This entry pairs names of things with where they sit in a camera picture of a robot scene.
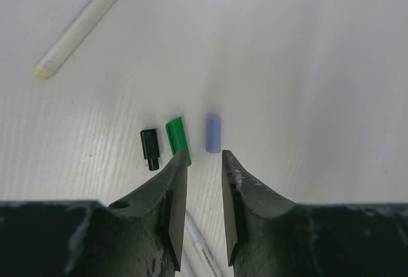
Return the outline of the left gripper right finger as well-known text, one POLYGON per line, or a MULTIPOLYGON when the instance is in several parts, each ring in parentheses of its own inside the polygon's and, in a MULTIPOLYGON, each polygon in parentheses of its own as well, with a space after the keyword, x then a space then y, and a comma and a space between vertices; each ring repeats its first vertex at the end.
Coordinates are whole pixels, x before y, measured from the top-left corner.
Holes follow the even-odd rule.
POLYGON ((406 276, 407 205, 302 204, 222 152, 228 265, 235 276, 406 276))

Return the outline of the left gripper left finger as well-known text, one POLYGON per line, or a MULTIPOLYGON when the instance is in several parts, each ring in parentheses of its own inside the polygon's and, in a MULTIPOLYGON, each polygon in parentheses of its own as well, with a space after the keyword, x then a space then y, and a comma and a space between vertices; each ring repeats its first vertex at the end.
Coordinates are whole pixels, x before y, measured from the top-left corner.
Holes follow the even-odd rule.
POLYGON ((174 276, 180 271, 187 152, 111 203, 1 203, 2 276, 174 276))

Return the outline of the black pen cap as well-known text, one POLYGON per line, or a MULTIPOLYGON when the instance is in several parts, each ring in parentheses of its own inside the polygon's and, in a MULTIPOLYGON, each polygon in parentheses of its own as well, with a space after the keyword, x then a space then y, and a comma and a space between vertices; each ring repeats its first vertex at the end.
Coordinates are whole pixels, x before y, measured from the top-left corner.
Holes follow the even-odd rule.
POLYGON ((157 138, 156 129, 145 129, 140 131, 143 157, 147 161, 150 171, 157 171, 160 168, 161 153, 157 138))

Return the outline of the green pen cap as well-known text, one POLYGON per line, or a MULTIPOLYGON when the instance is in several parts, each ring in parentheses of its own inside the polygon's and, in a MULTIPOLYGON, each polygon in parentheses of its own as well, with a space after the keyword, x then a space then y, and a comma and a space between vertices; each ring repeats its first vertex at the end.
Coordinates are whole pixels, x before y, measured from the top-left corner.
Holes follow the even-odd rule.
POLYGON ((187 152, 188 166, 190 166, 191 156, 182 117, 174 118, 165 127, 172 154, 175 155, 178 151, 185 150, 187 152))

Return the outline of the pastel purple highlighter cap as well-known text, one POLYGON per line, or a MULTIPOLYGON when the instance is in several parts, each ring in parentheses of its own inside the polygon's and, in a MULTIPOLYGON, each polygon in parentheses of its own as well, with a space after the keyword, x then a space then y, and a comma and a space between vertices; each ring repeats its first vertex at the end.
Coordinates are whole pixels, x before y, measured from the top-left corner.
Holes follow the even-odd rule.
POLYGON ((209 114, 206 118, 206 151, 208 153, 221 152, 222 120, 215 114, 209 114))

